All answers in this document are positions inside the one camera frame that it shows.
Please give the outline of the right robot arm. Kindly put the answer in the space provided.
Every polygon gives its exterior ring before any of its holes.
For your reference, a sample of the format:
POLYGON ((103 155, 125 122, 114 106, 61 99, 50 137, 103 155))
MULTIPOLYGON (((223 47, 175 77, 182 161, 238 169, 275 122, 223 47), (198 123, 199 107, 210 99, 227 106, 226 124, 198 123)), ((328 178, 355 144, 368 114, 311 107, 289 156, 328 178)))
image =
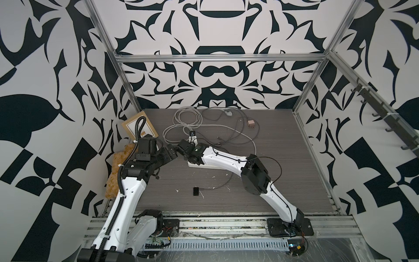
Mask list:
POLYGON ((258 156, 254 154, 248 157, 236 156, 204 143, 194 145, 185 140, 181 140, 175 149, 192 164, 212 165, 238 175, 244 189, 252 195, 263 198, 283 222, 296 230, 302 228, 304 213, 279 192, 258 156))

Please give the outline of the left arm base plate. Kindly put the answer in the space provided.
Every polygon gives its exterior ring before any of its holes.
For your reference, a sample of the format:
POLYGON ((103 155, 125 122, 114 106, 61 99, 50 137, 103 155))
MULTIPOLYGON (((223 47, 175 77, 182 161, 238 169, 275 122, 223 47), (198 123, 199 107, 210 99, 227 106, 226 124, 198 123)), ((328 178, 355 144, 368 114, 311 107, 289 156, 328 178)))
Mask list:
POLYGON ((163 219, 163 225, 158 227, 157 230, 150 235, 150 237, 167 238, 175 236, 179 232, 180 220, 179 219, 163 219))

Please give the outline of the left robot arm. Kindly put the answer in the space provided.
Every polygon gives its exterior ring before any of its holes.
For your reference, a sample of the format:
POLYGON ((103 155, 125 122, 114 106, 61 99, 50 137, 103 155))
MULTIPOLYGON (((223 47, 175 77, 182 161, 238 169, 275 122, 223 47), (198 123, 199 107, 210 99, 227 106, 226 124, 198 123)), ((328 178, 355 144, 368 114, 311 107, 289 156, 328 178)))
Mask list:
POLYGON ((118 166, 118 194, 105 224, 89 248, 80 250, 79 262, 135 262, 147 258, 141 250, 148 238, 162 230, 163 216, 158 210, 146 210, 133 229, 129 226, 136 206, 149 179, 158 177, 160 168, 177 158, 172 146, 157 146, 156 138, 141 137, 145 116, 135 122, 134 148, 118 166))

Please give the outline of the grey USB cable green charger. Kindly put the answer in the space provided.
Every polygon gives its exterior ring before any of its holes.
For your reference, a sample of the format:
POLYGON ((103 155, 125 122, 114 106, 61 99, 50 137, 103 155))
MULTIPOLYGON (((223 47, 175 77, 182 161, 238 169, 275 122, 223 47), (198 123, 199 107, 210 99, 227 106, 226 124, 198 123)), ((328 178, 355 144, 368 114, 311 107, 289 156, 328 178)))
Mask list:
POLYGON ((219 140, 219 142, 217 142, 216 144, 218 146, 222 146, 224 144, 242 145, 242 144, 247 144, 247 143, 253 143, 254 140, 258 137, 258 134, 260 132, 260 125, 256 120, 254 120, 255 123, 256 123, 255 127, 257 127, 258 130, 257 130, 257 132, 256 132, 256 134, 253 138, 248 138, 248 140, 249 140, 248 142, 243 142, 243 143, 233 142, 233 140, 237 139, 240 135, 243 135, 245 137, 245 135, 243 133, 244 132, 244 127, 245 127, 244 122, 246 121, 246 123, 247 123, 248 120, 253 120, 253 119, 249 118, 245 114, 245 112, 242 111, 241 109, 214 107, 214 108, 204 109, 201 114, 202 114, 202 117, 205 120, 218 122, 221 119, 221 117, 225 115, 224 111, 231 111, 232 113, 233 113, 233 111, 237 111, 239 113, 239 117, 237 118, 235 127, 233 129, 231 129, 230 127, 227 126, 227 129, 232 131, 232 133, 229 135, 229 137, 228 138, 222 138, 220 136, 217 136, 217 139, 219 140), (206 116, 205 112, 208 111, 208 110, 219 110, 219 111, 222 111, 222 113, 220 113, 220 115, 217 118, 213 119, 213 118, 210 118, 210 117, 206 116))

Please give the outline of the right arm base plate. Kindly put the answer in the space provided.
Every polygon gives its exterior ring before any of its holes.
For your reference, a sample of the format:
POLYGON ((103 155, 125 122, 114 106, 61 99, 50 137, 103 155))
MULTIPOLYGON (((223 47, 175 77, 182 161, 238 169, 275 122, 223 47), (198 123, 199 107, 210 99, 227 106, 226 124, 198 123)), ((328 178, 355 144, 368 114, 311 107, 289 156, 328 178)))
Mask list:
POLYGON ((295 236, 314 236, 311 221, 304 218, 297 225, 281 220, 280 218, 268 218, 268 233, 273 238, 293 238, 295 236))

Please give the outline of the white power strip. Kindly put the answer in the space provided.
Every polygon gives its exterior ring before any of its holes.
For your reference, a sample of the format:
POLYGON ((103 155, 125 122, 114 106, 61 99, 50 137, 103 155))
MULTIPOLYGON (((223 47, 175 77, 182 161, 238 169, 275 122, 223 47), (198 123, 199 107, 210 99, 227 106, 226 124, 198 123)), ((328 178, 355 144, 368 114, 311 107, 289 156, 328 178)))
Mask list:
POLYGON ((207 160, 206 162, 201 163, 201 164, 192 163, 190 161, 187 161, 187 164, 190 168, 223 170, 223 168, 220 165, 217 165, 217 163, 214 162, 213 160, 207 160))

